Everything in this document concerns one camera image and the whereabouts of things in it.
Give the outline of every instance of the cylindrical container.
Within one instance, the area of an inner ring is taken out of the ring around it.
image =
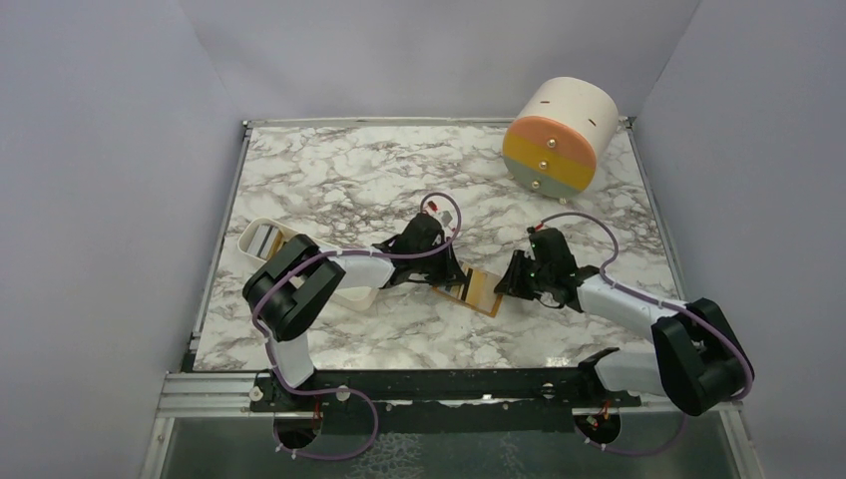
[[[570,77],[544,83],[506,131],[503,157],[518,183],[567,199],[588,187],[617,130],[614,100]]]

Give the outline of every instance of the white wall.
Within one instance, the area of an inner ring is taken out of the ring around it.
[[[846,469],[846,3],[702,0],[635,123],[688,290],[757,370],[770,478]]]
[[[0,477],[138,474],[239,129],[174,1],[3,2]]]
[[[246,117],[510,117],[557,76],[637,114],[698,0],[181,3]]]

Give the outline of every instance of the gray wall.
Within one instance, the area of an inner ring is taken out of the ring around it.
[[[846,4],[702,0],[635,124],[690,293],[757,369],[770,478],[843,477]]]
[[[138,474],[240,128],[173,1],[0,7],[0,477]]]
[[[246,117],[510,117],[557,76],[637,114],[698,0],[181,3]]]

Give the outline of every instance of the glass panel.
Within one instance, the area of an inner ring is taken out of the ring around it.
[[[672,436],[678,418],[678,413],[627,414],[614,445],[632,449],[660,445]],[[291,460],[288,454],[274,452],[271,423],[267,418],[179,419],[163,477],[738,477],[718,412],[691,418],[672,449],[645,458],[600,452],[576,434],[530,431],[382,434],[371,450],[356,459]],[[351,450],[363,438],[343,440]]]

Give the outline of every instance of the marble tabletop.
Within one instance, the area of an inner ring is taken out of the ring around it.
[[[263,339],[240,295],[255,268],[236,244],[259,217],[338,245],[371,244],[402,231],[426,193],[444,192],[464,217],[457,257],[502,274],[512,251],[527,247],[527,226],[561,211],[583,211],[607,222],[620,239],[612,276],[676,297],[627,131],[619,128],[591,186],[562,206],[509,178],[500,159],[506,125],[253,128],[195,370],[268,366]],[[580,265],[599,265],[610,255],[611,242],[587,220],[562,219],[556,226]],[[600,317],[506,297],[492,318],[420,284],[381,290],[363,312],[330,303],[308,338],[314,364],[322,369],[566,366],[609,346],[650,348]]]

